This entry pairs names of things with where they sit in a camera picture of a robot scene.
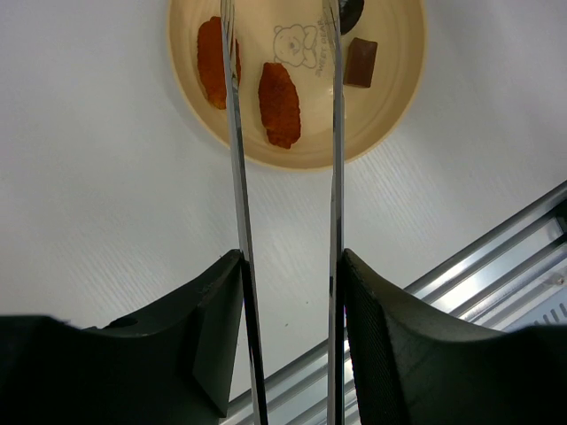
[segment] white table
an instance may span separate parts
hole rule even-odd
[[[346,246],[400,286],[567,179],[567,2],[427,10],[415,103],[346,168]],[[166,11],[0,3],[1,314],[103,326],[237,247],[229,152],[178,92]],[[269,375],[327,336],[330,172],[248,178]]]

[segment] chocolate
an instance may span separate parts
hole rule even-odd
[[[345,78],[343,80],[346,86],[370,87],[377,51],[377,42],[369,42],[361,38],[353,39],[348,47],[348,57],[346,58]]]

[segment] bowl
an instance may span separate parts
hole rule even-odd
[[[237,0],[236,15],[246,157],[287,170],[331,167],[333,63],[322,1]],[[190,108],[229,146],[226,111],[209,104],[197,69],[198,29],[213,16],[220,16],[218,0],[170,0],[167,39],[175,77]],[[377,42],[378,51],[371,87],[345,86],[347,160],[383,141],[411,104],[426,51],[422,0],[366,0],[360,20],[341,38],[345,56],[354,37]],[[283,63],[298,91],[301,137],[290,150],[269,144],[261,123],[258,85],[265,62]]]

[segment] bear illustration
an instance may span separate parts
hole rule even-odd
[[[274,62],[291,66],[315,68],[315,38],[317,28],[314,26],[276,27],[274,38]]]

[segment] orange food piece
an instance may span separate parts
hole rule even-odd
[[[227,88],[222,63],[221,17],[213,16],[198,29],[197,69],[206,98],[218,109],[227,109]],[[240,83],[240,51],[237,42],[237,75]]]
[[[269,142],[290,149],[301,137],[301,118],[298,91],[282,64],[264,64],[258,97]]]

